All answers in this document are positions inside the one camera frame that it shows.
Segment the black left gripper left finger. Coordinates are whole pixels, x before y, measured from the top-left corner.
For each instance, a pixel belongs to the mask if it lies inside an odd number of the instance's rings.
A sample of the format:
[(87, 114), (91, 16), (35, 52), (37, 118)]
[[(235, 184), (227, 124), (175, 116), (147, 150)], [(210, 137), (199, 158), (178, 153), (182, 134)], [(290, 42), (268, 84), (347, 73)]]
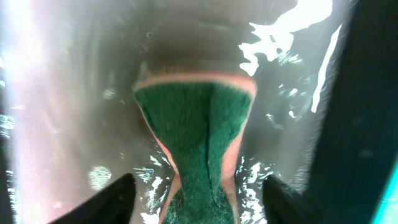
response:
[(129, 224), (135, 198), (136, 181), (126, 173), (50, 224)]

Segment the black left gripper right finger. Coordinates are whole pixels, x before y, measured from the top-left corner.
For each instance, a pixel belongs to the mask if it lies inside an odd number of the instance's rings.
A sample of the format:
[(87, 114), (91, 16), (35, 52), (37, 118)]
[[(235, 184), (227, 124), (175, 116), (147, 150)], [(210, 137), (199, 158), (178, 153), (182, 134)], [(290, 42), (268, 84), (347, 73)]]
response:
[(314, 223), (314, 209), (296, 190), (274, 175), (263, 181), (262, 202), (268, 224)]

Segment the pink cleaning sponge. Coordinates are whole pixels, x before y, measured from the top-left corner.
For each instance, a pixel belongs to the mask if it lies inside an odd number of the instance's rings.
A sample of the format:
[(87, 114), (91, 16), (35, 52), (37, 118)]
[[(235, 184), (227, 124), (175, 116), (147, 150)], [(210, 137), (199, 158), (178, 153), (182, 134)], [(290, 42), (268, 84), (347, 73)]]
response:
[(175, 172), (159, 221), (237, 223), (236, 163), (256, 82), (239, 75), (173, 74), (132, 89)]

